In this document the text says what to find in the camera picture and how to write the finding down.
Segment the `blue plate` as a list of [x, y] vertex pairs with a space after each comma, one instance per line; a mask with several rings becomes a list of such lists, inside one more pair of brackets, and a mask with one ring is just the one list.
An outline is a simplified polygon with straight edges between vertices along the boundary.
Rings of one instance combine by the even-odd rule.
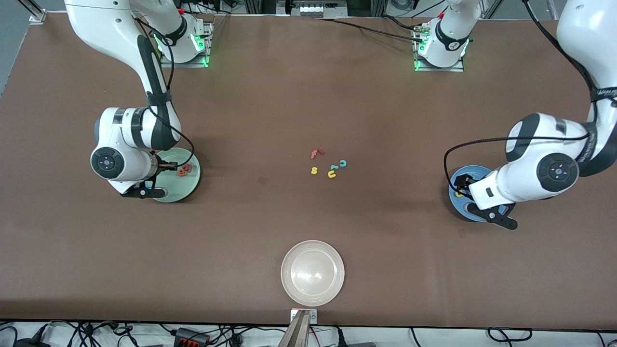
[[489, 172], [490, 170], [483, 166], [469, 165], [469, 166], [461, 167], [460, 169], [458, 169], [458, 171], [456, 171], [454, 175], [450, 178], [450, 181], [449, 181], [450, 202], [452, 203], [456, 211], [467, 220], [471, 220], [473, 222], [479, 222], [479, 221], [473, 220], [472, 219], [473, 217], [465, 211], [465, 206], [467, 203], [475, 203], [475, 202], [474, 200], [471, 199], [470, 191], [467, 191], [467, 190], [460, 191], [464, 195], [464, 197], [461, 197], [461, 198], [456, 197], [455, 190], [453, 189], [451, 185], [451, 180], [454, 177], [461, 177], [462, 175], [472, 175], [476, 179], [476, 181], [479, 181], [485, 178], [485, 176], [487, 176]]

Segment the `green plate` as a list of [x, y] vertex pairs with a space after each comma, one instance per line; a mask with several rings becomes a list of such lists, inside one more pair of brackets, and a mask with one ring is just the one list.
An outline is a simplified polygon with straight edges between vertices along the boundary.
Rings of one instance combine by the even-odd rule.
[[160, 151], [157, 154], [161, 160], [178, 162], [178, 168], [182, 168], [185, 164], [191, 164], [192, 172], [187, 172], [186, 176], [178, 176], [176, 171], [165, 171], [157, 175], [155, 187], [165, 189], [167, 196], [155, 200], [165, 203], [177, 202], [191, 195], [201, 179], [201, 166], [198, 158], [194, 155], [189, 159], [191, 151], [178, 147], [168, 151]]

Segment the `black red power strip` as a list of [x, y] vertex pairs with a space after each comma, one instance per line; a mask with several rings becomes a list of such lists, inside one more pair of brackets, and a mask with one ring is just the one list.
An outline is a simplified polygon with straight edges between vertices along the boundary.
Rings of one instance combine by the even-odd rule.
[[210, 343], [210, 336], [207, 333], [198, 333], [191, 329], [172, 330], [174, 336], [173, 347], [207, 347]]

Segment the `cream plate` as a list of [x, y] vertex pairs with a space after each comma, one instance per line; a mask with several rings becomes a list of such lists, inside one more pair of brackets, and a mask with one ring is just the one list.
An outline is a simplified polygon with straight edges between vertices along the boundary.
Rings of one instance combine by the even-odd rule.
[[293, 246], [282, 260], [282, 286], [296, 303], [318, 307], [331, 302], [345, 282], [345, 265], [330, 244], [306, 240]]

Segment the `aluminium profile bar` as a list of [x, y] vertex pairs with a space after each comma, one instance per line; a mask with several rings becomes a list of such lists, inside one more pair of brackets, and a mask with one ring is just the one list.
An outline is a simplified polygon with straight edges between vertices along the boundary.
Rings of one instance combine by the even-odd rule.
[[314, 311], [295, 309], [291, 312], [291, 321], [277, 347], [307, 347]]

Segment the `grey metal equipment box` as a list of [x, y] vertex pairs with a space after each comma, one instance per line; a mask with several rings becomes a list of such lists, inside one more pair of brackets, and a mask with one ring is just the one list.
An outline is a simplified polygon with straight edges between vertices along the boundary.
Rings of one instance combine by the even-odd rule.
[[348, 16], [346, 0], [276, 0], [275, 14], [311, 18]]

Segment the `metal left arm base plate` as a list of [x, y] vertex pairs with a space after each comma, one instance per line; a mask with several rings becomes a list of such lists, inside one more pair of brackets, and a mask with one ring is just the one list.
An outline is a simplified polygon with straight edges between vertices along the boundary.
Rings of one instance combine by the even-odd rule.
[[454, 41], [447, 48], [443, 42], [430, 36], [414, 43], [414, 68], [417, 72], [463, 72], [469, 39]]

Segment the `small metal bracket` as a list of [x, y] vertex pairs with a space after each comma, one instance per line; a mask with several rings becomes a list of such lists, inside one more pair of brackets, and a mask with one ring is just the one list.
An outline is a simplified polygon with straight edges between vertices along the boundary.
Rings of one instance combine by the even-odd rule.
[[316, 309], [291, 309], [290, 311], [290, 321], [293, 321], [293, 319], [301, 312], [307, 312], [307, 315], [309, 317], [309, 321], [311, 325], [317, 325], [317, 310]]

